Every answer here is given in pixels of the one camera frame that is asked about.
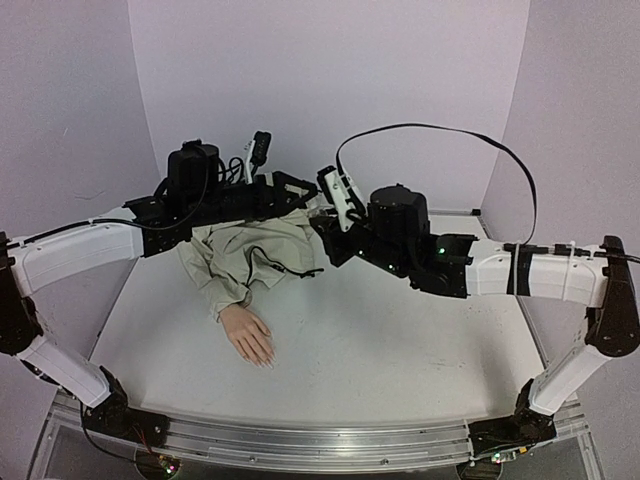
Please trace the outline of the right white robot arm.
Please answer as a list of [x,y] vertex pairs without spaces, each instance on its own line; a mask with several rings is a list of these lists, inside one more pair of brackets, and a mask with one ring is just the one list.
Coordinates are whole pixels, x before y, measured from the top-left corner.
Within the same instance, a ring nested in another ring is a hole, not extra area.
[[363,214],[333,200],[310,223],[335,267],[358,257],[427,294],[511,295],[585,306],[571,346],[522,387],[513,414],[470,424],[477,458],[554,439],[554,416],[565,400],[607,362],[639,347],[632,258],[616,236],[579,248],[433,234],[425,197],[401,185],[375,191]]

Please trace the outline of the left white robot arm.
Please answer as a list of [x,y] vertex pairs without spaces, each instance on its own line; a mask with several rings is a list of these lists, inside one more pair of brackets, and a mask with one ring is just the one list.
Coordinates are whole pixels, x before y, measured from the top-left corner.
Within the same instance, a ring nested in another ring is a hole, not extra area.
[[287,173],[260,174],[270,136],[255,135],[243,165],[225,164],[216,146],[184,143],[168,158],[156,191],[105,215],[32,237],[1,239],[1,352],[50,378],[94,412],[116,437],[131,433],[133,411],[104,369],[60,346],[37,318],[32,295],[73,275],[124,260],[149,258],[190,240],[196,227],[262,221],[304,208],[317,186]]

